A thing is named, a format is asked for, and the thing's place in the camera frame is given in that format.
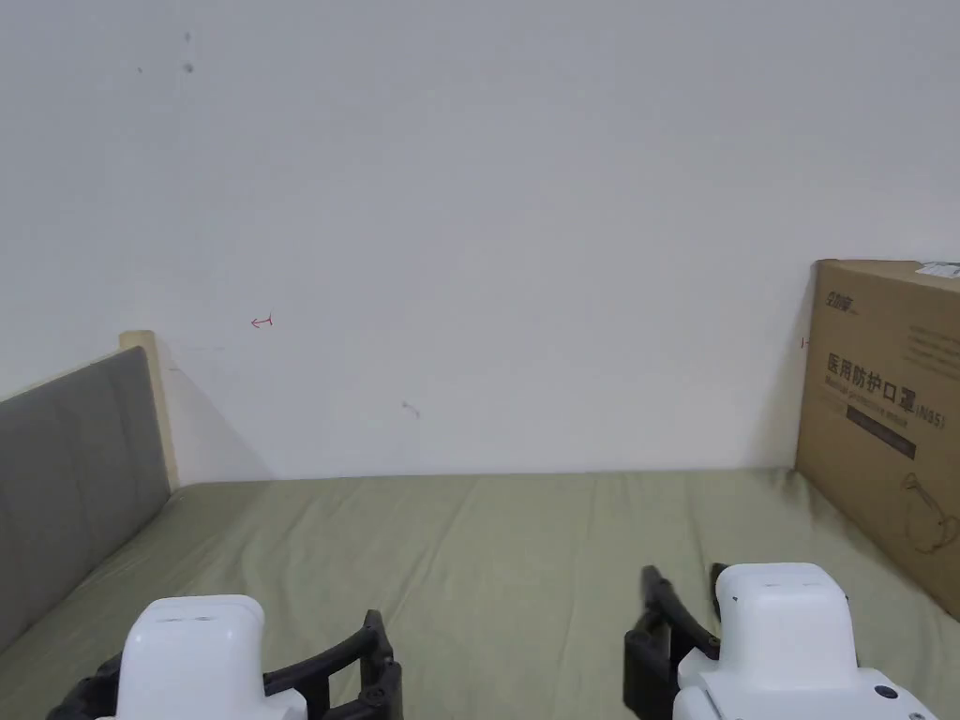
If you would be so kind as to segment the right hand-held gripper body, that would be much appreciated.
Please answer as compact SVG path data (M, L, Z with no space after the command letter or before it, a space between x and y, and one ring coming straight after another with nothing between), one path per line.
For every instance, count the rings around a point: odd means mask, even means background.
M670 583L674 719L955 719L958 624L884 564L734 564Z

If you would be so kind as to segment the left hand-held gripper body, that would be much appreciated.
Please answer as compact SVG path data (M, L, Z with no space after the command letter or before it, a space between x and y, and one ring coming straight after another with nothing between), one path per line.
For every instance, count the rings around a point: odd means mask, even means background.
M246 595L154 601L127 635L116 718L307 718L302 694L266 692L264 624L262 605Z

